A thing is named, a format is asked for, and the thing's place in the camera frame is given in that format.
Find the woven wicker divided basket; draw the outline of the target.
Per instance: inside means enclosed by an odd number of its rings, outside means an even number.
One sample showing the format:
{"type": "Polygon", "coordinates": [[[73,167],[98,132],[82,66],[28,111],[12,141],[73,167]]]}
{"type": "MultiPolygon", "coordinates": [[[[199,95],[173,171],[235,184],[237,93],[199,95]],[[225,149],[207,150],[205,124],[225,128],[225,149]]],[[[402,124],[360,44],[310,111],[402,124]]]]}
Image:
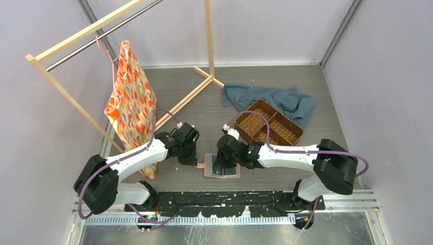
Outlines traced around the woven wicker divided basket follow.
{"type": "Polygon", "coordinates": [[[234,128],[247,143],[266,141],[273,145],[295,146],[304,131],[263,99],[255,101],[245,113],[236,118],[234,128]]]}

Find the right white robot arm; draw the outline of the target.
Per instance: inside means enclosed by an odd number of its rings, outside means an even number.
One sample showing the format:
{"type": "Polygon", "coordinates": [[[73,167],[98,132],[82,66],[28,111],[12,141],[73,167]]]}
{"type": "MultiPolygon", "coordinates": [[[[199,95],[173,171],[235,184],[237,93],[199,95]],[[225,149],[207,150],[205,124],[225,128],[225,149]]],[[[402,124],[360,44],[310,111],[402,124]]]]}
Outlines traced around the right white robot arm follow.
{"type": "Polygon", "coordinates": [[[244,143],[239,133],[229,129],[217,142],[213,165],[219,168],[242,166],[247,169],[285,167],[312,173],[297,182],[291,196],[297,209],[305,209],[317,197],[334,192],[353,193],[358,159],[330,139],[309,146],[281,146],[263,141],[244,143]]]}

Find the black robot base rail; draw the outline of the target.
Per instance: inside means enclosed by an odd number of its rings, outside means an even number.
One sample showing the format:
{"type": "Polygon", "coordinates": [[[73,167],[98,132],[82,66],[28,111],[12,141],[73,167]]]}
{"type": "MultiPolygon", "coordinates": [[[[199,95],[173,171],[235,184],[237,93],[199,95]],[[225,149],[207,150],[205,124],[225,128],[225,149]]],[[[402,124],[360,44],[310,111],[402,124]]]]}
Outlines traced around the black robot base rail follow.
{"type": "Polygon", "coordinates": [[[312,204],[296,203],[292,192],[270,191],[161,191],[149,204],[135,205],[139,212],[157,212],[171,217],[282,217],[289,213],[309,212],[312,204]]]}

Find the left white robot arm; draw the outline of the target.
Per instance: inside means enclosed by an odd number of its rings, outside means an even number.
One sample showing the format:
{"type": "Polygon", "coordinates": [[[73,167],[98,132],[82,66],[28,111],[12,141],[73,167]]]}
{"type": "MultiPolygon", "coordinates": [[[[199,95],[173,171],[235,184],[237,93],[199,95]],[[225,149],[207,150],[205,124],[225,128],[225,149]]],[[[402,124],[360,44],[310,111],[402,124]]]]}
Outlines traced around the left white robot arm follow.
{"type": "Polygon", "coordinates": [[[91,156],[74,184],[79,196],[78,211],[82,218],[85,204],[91,214],[101,214],[112,205],[139,206],[151,211],[158,202],[158,193],[147,182],[124,183],[124,179],[140,169],[167,159],[176,158],[182,165],[197,166],[196,142],[199,131],[181,123],[172,132],[158,133],[146,145],[128,152],[103,158],[91,156]]]}

